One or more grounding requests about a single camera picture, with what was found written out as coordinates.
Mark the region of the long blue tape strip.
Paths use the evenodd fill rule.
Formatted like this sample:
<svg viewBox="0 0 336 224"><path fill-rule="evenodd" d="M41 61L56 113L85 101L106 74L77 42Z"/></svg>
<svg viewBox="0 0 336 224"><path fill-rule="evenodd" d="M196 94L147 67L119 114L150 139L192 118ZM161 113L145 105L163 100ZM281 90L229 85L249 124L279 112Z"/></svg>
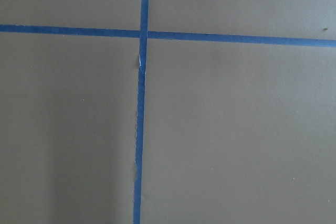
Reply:
<svg viewBox="0 0 336 224"><path fill-rule="evenodd" d="M149 0L141 0L140 31L139 31L139 71L138 97L135 139L135 180L133 197L133 223L141 222L142 196L142 162L144 136L144 109L146 84L146 55L148 45Z"/></svg>

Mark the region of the crossing blue tape strip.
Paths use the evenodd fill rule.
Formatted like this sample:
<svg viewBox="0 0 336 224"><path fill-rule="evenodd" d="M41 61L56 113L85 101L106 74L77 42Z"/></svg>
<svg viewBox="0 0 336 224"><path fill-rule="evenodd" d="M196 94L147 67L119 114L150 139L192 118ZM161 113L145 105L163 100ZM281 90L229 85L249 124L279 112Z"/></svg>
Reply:
<svg viewBox="0 0 336 224"><path fill-rule="evenodd" d="M5 25L5 24L1 24L1 32L98 36L98 37L125 37L125 38L140 38L141 35L141 32L138 30L75 28L75 27L34 26L34 25ZM235 42L245 44L268 44L268 45L308 46L308 47L328 47L328 48L335 47L335 40L326 40L326 39L178 33L178 32L166 32L166 31L148 31L146 35L149 39Z"/></svg>

